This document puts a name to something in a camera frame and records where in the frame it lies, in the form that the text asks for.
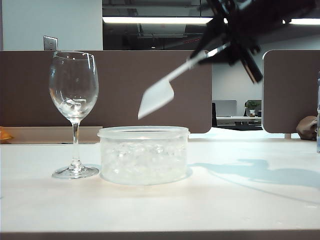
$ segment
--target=white table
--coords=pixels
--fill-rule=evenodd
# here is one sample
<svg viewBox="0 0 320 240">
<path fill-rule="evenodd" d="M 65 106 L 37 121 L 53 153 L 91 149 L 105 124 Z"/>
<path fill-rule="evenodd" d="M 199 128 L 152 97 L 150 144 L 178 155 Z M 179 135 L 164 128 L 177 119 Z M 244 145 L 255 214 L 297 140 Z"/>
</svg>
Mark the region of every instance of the white table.
<svg viewBox="0 0 320 240">
<path fill-rule="evenodd" d="M 1 239 L 320 239 L 316 142 L 265 131 L 191 134 L 192 173 L 126 186 L 51 178 L 70 144 L 1 145 Z M 100 164 L 99 144 L 80 146 Z"/>
</svg>

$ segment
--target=ceiling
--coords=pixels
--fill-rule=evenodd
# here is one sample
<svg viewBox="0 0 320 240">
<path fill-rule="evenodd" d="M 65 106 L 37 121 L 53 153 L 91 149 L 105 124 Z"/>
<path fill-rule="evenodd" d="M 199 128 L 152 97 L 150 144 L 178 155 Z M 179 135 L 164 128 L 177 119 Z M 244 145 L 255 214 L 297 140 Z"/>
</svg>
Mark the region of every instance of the ceiling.
<svg viewBox="0 0 320 240">
<path fill-rule="evenodd" d="M 237 0 L 239 4 L 249 0 Z M 206 0 L 102 0 L 103 17 L 212 17 Z M 319 18 L 316 9 L 309 17 Z M 104 50 L 193 50 L 205 25 L 103 23 Z M 259 37 L 260 44 L 320 33 L 320 26 L 291 25 Z"/>
</svg>

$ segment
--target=ceiling light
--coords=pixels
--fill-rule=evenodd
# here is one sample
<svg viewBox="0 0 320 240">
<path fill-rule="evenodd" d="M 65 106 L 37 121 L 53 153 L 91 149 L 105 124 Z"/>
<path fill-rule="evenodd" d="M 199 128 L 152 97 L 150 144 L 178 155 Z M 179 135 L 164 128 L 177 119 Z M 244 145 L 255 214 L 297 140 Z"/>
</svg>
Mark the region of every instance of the ceiling light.
<svg viewBox="0 0 320 240">
<path fill-rule="evenodd" d="M 110 24 L 206 24 L 211 17 L 139 17 L 139 16 L 104 16 Z"/>
<path fill-rule="evenodd" d="M 320 25 L 320 18 L 300 18 L 292 19 L 290 24 L 297 25 Z"/>
</svg>

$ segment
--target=spatula blade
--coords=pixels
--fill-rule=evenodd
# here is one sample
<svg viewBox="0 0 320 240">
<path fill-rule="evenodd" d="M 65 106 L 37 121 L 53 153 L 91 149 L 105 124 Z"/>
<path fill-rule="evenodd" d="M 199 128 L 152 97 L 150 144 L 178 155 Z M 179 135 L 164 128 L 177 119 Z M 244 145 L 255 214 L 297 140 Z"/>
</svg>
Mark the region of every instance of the spatula blade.
<svg viewBox="0 0 320 240">
<path fill-rule="evenodd" d="M 138 119 L 142 119 L 146 115 L 160 109 L 172 101 L 174 96 L 174 90 L 168 80 L 163 79 L 154 83 L 142 95 Z"/>
</svg>

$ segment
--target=container lid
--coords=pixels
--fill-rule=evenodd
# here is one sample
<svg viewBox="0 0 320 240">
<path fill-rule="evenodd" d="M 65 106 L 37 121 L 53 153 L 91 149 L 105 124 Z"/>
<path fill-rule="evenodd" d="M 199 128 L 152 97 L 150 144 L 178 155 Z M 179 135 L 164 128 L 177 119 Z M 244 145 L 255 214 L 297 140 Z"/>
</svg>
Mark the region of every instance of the container lid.
<svg viewBox="0 0 320 240">
<path fill-rule="evenodd" d="M 189 133 L 181 126 L 117 126 L 102 128 L 97 135 L 108 139 L 168 139 Z"/>
</svg>

